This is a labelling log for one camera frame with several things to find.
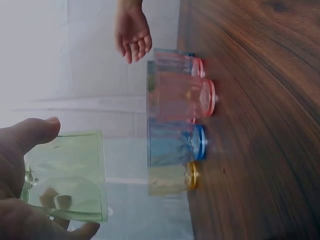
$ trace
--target plastic container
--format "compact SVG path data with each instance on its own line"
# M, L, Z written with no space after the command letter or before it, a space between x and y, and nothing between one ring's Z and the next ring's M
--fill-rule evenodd
M156 51L154 53L155 72L171 72L204 78L204 65L200 58L178 53Z
M147 113L149 118L154 118L156 116L156 104L157 100L155 99L155 62L154 61L147 61ZM196 119L190 118L186 120L187 123L195 124Z
M108 220L101 131L61 134L25 155L21 199L52 217Z
M148 172L150 196L178 194L197 187L198 172L194 162L185 165L150 167Z
M207 140L201 125L149 119L147 131L149 167L186 164L205 157Z
M160 122L207 117L215 109L215 86L205 78L157 72L149 101L152 114Z

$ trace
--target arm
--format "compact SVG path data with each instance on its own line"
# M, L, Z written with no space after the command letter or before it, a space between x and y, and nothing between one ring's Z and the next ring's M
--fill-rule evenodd
M118 0L118 9L129 10L141 8L143 0Z
M114 42L118 52L131 64L137 62L152 47L152 38L145 14L143 0L118 0L115 17Z

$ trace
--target white wall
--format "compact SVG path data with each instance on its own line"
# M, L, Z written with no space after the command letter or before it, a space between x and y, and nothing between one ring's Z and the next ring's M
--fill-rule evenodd
M86 104L87 109L91 106L93 110L106 112L103 114L106 137L109 132L118 132L119 137L123 134L128 134L127 137L143 136L146 64L152 53L138 63L127 65L116 52L113 41L116 1L1 1L0 109L10 108L6 105L13 102L19 103L11 106L13 108L29 109L30 105L21 104L26 100L60 101L46 102L41 107L37 103L37 107L31 107L38 111L57 109L57 106L60 109L62 105L64 109L72 109L74 101L65 100L86 98L85 101L90 102ZM154 46L175 48L179 4L179 0L144 0L143 10ZM112 99L104 101L102 109L100 98L87 99L111 96ZM67 122L69 115L76 119L90 118L84 115L93 116L92 111L46 113L62 116L63 122ZM34 116L47 114L37 113ZM7 119L11 119L11 123L16 122L9 116Z

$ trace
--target finger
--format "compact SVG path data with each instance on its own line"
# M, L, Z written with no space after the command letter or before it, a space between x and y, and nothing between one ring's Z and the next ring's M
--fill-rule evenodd
M139 59L142 59L146 55L146 43L145 40L139 40L138 41L139 45Z
M138 61L138 55L139 55L139 45L137 42L131 43L131 52L132 52L132 59L134 59L134 61Z
M145 52L148 53L152 48L152 38L150 35L144 37L145 42Z
M124 49L125 49L126 61L128 62L128 64L131 64L132 63L132 53L131 53L131 48L130 48L129 44L124 45Z
M124 57L126 55L126 50L123 44L123 38L120 34L116 33L114 36L115 49Z
M82 227L79 229L69 232L69 237L70 239L74 240L89 240L91 239L94 235L96 235L97 231L100 228L99 223L95 222L87 222Z
M57 117L47 120L29 118L7 129L9 138L19 145L23 154L38 144L45 144L55 139L60 131Z

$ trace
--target wooden table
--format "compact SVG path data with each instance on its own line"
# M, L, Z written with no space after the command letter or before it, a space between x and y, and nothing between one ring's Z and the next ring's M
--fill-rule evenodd
M181 0L178 49L218 96L195 239L319 239L320 1Z

